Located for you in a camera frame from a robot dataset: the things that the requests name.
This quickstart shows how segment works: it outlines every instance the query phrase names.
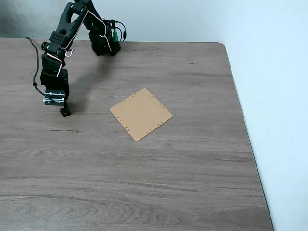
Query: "black cable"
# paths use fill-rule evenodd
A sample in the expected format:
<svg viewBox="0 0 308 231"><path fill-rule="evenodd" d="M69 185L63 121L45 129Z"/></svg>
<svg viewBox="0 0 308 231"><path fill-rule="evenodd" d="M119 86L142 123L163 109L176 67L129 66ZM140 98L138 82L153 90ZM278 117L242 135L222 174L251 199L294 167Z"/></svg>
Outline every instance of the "black cable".
<svg viewBox="0 0 308 231"><path fill-rule="evenodd" d="M126 27L125 27L125 25L124 25L122 22L117 21L117 20L114 20L114 19L110 19L109 21L110 21L111 23L120 23L120 24L122 24L122 26L124 27L123 41L125 41L125 39L126 39Z"/></svg>
<svg viewBox="0 0 308 231"><path fill-rule="evenodd" d="M120 39L120 41L122 41L122 36L123 36L122 30L119 27L117 27L117 26L115 28L118 29L119 31L121 31L121 39Z"/></svg>
<svg viewBox="0 0 308 231"><path fill-rule="evenodd" d="M123 27L124 27L123 41L125 41L125 39L126 39L126 27L125 27L125 25L124 25L122 22L120 22L120 21L117 21L117 23L122 24L122 25L123 25Z"/></svg>
<svg viewBox="0 0 308 231"><path fill-rule="evenodd" d="M33 75L33 86L34 86L34 88L35 88L41 95L45 96L46 98L50 99L51 101L53 101L53 102L55 103L55 100L53 100L51 97L45 95L45 94L44 94L43 92L41 92L41 91L38 89L38 87L37 87L38 84L36 83L35 79L36 79L36 76L37 76L38 71L39 71L39 67L38 67L38 66L39 66L39 60L38 60L38 59L39 59L39 55L38 55L39 52L38 52L37 47L34 45L32 39L31 39L30 37L25 37L25 38L30 40L32 46L35 48L36 55L37 55L37 69L36 69L36 71L35 71L35 74Z"/></svg>

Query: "cardboard square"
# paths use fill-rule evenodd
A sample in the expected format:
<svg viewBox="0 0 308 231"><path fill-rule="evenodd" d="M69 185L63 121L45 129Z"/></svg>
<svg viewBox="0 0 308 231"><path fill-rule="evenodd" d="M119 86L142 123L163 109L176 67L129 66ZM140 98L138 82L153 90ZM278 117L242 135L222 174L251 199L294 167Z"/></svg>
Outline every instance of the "cardboard square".
<svg viewBox="0 0 308 231"><path fill-rule="evenodd" d="M119 102L110 111L135 141L173 117L146 88Z"/></svg>

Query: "wooden table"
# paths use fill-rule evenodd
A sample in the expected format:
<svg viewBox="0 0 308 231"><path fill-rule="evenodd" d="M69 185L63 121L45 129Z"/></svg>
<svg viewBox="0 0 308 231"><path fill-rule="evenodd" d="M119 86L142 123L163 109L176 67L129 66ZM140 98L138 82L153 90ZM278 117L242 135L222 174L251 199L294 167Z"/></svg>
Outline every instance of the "wooden table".
<svg viewBox="0 0 308 231"><path fill-rule="evenodd" d="M63 118L30 42L0 39L0 230L272 230L223 45L74 47ZM109 108L142 88L174 117L135 142Z"/></svg>

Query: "robotic arm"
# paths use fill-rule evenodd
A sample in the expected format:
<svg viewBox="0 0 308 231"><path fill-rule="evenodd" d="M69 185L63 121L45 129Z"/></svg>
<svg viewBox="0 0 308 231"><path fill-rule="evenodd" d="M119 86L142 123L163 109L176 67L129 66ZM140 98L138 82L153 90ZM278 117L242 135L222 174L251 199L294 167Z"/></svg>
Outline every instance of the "robotic arm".
<svg viewBox="0 0 308 231"><path fill-rule="evenodd" d="M74 21L73 14L79 15ZM40 80L46 87L45 105L63 106L60 109L62 116L71 115L66 103L69 96L68 72L63 67L66 65L65 57L70 57L74 50L71 49L74 38L84 24L90 31L89 39L95 54L114 56L121 48L116 33L112 35L112 29L116 30L115 23L118 22L101 19L91 0L74 0L74 3L67 4L58 28L49 38L50 43L42 43L45 53L42 55L43 69Z"/></svg>

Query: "green connector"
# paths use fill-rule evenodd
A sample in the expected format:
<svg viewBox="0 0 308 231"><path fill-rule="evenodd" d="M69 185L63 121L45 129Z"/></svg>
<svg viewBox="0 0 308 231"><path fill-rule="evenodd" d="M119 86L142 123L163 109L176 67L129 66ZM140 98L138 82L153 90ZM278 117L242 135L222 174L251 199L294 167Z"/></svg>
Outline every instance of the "green connector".
<svg viewBox="0 0 308 231"><path fill-rule="evenodd" d="M112 41L113 42L119 42L119 37L117 36L116 29L114 29L114 35L113 35Z"/></svg>

